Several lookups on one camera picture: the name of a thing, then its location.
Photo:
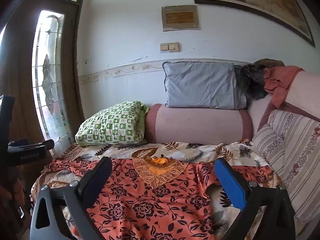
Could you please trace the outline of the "pink bolster at right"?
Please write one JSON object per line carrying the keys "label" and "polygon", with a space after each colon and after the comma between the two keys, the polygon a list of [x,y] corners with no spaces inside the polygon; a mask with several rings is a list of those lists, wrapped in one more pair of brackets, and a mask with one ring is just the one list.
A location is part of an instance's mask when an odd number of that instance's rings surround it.
{"label": "pink bolster at right", "polygon": [[[253,133],[267,123],[268,116],[276,108],[271,95],[253,100],[248,108],[253,124]],[[295,77],[280,110],[297,113],[319,121],[319,75],[310,72],[299,72]]]}

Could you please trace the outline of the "orange floral garment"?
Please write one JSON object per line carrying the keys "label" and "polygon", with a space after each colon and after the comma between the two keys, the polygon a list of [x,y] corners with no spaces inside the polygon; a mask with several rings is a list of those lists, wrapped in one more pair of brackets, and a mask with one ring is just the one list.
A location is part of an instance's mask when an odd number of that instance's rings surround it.
{"label": "orange floral garment", "polygon": [[87,209],[106,239],[220,239],[238,215],[213,163],[113,159]]}

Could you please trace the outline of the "beige wall switch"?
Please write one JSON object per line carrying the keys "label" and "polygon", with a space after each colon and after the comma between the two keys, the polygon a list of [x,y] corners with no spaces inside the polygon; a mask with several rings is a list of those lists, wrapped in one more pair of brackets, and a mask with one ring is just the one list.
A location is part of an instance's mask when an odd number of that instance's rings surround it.
{"label": "beige wall switch", "polygon": [[174,42],[174,43],[161,43],[160,44],[160,52],[170,52],[170,53],[175,53],[175,52],[180,52],[180,43],[179,42]]}

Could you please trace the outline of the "pink bolster cushion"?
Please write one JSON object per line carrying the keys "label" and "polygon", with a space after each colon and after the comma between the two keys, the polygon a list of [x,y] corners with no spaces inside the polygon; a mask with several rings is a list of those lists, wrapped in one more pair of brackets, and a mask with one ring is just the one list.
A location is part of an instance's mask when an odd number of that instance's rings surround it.
{"label": "pink bolster cushion", "polygon": [[158,103],[145,118],[145,140],[149,143],[228,145],[252,137],[252,120],[244,109],[169,108]]}

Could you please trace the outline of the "small framed plaque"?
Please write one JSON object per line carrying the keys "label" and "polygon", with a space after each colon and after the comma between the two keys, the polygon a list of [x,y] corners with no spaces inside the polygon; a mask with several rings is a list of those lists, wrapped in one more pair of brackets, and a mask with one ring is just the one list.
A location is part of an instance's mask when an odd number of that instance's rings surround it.
{"label": "small framed plaque", "polygon": [[175,5],[162,7],[163,31],[199,30],[196,5]]}

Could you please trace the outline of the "striped floral pillow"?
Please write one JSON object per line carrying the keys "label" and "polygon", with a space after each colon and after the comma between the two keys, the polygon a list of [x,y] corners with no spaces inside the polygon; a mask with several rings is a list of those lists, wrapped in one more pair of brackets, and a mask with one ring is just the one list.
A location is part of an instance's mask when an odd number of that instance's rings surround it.
{"label": "striped floral pillow", "polygon": [[253,145],[285,184],[295,217],[308,223],[319,215],[319,122],[274,110]]}

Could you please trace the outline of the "leaf-pattern beige blanket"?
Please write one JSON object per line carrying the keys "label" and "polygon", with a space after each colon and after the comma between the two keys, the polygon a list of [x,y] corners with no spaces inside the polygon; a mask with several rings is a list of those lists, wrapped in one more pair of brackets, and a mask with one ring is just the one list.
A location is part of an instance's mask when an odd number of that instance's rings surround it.
{"label": "leaf-pattern beige blanket", "polygon": [[184,163],[214,163],[218,158],[225,159],[247,180],[256,181],[260,186],[275,188],[281,183],[280,177],[258,155],[252,143],[245,139],[229,145],[203,145],[186,142],[144,145],[95,145],[71,146],[61,157],[44,168],[31,188],[30,198],[36,201],[40,188],[63,187],[71,181],[79,180],[85,172],[103,157],[113,159],[156,158],[174,159]]}

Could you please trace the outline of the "stained glass window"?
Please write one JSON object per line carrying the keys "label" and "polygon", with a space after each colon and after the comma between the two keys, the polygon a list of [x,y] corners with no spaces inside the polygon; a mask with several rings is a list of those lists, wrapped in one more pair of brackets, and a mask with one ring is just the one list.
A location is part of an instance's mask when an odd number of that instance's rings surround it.
{"label": "stained glass window", "polygon": [[44,139],[52,139],[53,158],[60,157],[73,142],[61,76],[62,32],[65,16],[43,10],[36,26],[32,55],[34,105]]}

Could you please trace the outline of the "green checkered pillow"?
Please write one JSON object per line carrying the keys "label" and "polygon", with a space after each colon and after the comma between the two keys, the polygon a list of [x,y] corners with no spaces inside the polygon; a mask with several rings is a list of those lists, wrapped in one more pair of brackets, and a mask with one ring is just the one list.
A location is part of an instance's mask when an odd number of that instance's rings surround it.
{"label": "green checkered pillow", "polygon": [[81,146],[140,143],[148,111],[144,103],[136,100],[100,110],[80,125],[75,141]]}

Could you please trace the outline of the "black fluffy cushion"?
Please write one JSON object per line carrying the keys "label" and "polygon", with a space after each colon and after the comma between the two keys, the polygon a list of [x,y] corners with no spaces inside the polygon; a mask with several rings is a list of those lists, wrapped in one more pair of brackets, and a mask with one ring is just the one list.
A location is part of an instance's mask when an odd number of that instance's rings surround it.
{"label": "black fluffy cushion", "polygon": [[264,70],[266,66],[247,64],[235,68],[237,87],[245,94],[247,99],[259,100],[267,96],[264,89]]}

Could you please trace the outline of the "grey pillow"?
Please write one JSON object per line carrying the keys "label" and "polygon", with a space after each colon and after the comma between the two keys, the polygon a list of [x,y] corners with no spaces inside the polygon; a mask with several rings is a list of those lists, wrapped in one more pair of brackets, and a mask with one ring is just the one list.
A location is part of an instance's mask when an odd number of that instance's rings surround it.
{"label": "grey pillow", "polygon": [[234,110],[247,106],[232,63],[167,61],[162,67],[167,107]]}

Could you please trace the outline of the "orange-red crumpled cloth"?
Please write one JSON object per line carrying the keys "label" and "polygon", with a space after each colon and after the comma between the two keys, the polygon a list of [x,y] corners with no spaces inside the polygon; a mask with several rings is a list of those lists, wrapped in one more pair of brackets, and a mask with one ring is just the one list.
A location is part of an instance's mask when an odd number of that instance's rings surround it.
{"label": "orange-red crumpled cloth", "polygon": [[285,101],[297,74],[303,71],[297,66],[277,66],[264,70],[264,90],[272,95],[271,102],[277,109]]}

